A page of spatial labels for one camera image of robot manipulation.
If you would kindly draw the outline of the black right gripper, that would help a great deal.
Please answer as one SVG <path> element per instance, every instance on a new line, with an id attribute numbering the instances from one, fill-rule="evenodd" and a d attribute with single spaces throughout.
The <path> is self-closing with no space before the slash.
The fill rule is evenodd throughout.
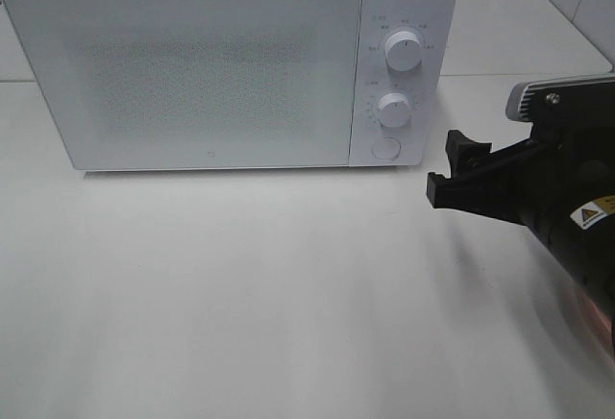
<path id="1" fill-rule="evenodd" d="M 430 172 L 435 209 L 529 228 L 590 298 L 614 316 L 614 122 L 532 124 L 527 139 L 492 152 L 459 130 L 447 134 L 451 177 Z"/>

